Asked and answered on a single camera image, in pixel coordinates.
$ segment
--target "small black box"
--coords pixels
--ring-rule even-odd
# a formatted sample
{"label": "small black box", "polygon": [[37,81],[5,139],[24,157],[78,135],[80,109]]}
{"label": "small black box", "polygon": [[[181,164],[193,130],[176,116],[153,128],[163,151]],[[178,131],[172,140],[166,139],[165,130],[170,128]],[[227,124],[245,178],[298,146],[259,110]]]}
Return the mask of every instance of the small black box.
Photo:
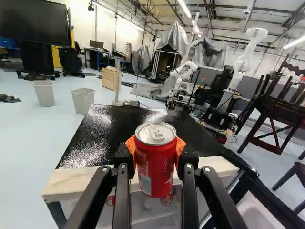
{"label": "small black box", "polygon": [[208,125],[220,130],[228,129],[232,122],[232,118],[226,112],[218,111],[213,107],[206,110],[203,120]]}
{"label": "small black box", "polygon": [[140,103],[139,103],[139,101],[125,100],[123,102],[123,106],[137,106],[137,107],[140,107]]}

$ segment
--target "glossy black tabletop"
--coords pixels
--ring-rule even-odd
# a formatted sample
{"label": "glossy black tabletop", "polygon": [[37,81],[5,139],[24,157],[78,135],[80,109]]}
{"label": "glossy black tabletop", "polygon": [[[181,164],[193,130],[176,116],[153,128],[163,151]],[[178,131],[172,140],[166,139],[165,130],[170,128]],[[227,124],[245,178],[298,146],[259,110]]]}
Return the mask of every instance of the glossy black tabletop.
{"label": "glossy black tabletop", "polygon": [[75,132],[56,168],[110,165],[119,144],[134,135],[140,124],[152,121],[163,121],[173,125],[177,136],[187,144],[193,145],[200,156],[225,155],[229,161],[233,158],[233,164],[240,160],[184,111],[94,104]]}

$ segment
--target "gray floor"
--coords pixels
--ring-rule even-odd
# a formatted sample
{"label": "gray floor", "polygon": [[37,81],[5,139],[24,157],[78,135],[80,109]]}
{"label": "gray floor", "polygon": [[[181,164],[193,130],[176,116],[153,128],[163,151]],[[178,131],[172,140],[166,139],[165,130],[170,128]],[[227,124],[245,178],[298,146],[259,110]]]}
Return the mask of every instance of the gray floor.
{"label": "gray floor", "polygon": [[[99,74],[94,70],[85,72]],[[136,77],[124,74],[123,80],[135,82]],[[97,104],[111,104],[114,99],[114,92],[101,87],[101,80],[96,76],[85,79],[68,76],[53,82],[55,106],[41,108],[32,82],[20,80],[16,73],[0,69],[0,93],[21,99],[21,103],[0,103],[0,228],[57,228],[41,192],[83,119],[75,113],[71,97],[71,91],[80,87],[94,89]],[[136,100],[130,90],[122,86],[120,99]],[[165,109],[162,102],[138,99],[146,106]],[[237,143],[227,147],[236,152],[248,132],[248,127],[243,128]],[[303,146],[289,143],[284,153],[277,156],[249,144],[241,157],[255,167],[262,181],[271,187],[293,165],[303,149]],[[305,199],[304,189],[296,177],[275,194],[290,208]],[[305,211],[299,215],[305,219]]]}

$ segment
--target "white trash bin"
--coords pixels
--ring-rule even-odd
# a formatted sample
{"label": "white trash bin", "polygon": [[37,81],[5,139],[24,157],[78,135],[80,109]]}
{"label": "white trash bin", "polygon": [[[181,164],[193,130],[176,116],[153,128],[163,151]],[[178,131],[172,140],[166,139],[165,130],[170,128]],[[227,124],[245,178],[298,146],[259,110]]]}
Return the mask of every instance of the white trash bin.
{"label": "white trash bin", "polygon": [[41,107],[54,106],[54,95],[50,80],[34,80],[34,88]]}
{"label": "white trash bin", "polygon": [[90,106],[94,103],[94,90],[89,88],[79,88],[71,91],[77,114],[86,115]]}

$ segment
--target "black monitor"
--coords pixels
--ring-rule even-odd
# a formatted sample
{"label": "black monitor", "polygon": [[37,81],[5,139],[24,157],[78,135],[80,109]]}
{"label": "black monitor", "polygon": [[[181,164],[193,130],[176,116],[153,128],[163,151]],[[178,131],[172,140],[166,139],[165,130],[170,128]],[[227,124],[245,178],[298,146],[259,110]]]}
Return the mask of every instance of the black monitor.
{"label": "black monitor", "polygon": [[102,49],[102,48],[104,48],[104,42],[97,42],[97,41],[90,40],[90,46],[94,47],[94,48]]}
{"label": "black monitor", "polygon": [[67,8],[44,0],[0,0],[0,36],[69,46]]}

